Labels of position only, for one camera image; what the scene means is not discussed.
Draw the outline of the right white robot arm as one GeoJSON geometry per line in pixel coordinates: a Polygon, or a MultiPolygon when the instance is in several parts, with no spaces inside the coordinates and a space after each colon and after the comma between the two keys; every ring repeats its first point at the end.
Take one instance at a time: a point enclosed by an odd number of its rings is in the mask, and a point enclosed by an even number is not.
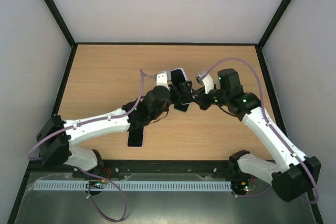
{"type": "Polygon", "coordinates": [[[215,87],[209,73],[196,77],[203,85],[192,95],[202,110],[211,105],[226,106],[229,112],[251,129],[273,157],[273,162],[260,159],[242,150],[229,161],[229,172],[239,178],[253,175],[272,186],[275,193],[285,202],[302,196],[316,186],[321,163],[308,157],[298,149],[273,122],[264,104],[254,93],[245,93],[235,69],[218,72],[219,87],[215,87]]]}

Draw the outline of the teal phone black screen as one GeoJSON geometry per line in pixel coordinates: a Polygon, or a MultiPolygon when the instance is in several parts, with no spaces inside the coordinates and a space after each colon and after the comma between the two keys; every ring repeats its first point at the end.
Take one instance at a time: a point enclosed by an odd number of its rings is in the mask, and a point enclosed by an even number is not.
{"type": "Polygon", "coordinates": [[[180,112],[187,112],[189,104],[175,104],[174,109],[180,112]]]}

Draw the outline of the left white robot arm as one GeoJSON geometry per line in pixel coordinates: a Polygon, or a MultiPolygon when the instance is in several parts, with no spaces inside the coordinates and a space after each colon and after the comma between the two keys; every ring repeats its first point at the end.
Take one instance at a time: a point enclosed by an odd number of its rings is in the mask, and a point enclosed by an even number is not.
{"type": "Polygon", "coordinates": [[[37,134],[43,167],[69,165],[87,172],[93,170],[101,160],[99,152],[79,147],[80,143],[98,136],[143,128],[168,112],[170,105],[191,103],[193,96],[188,85],[188,82],[176,87],[156,85],[145,96],[91,118],[63,120],[60,115],[52,116],[37,134]]]}

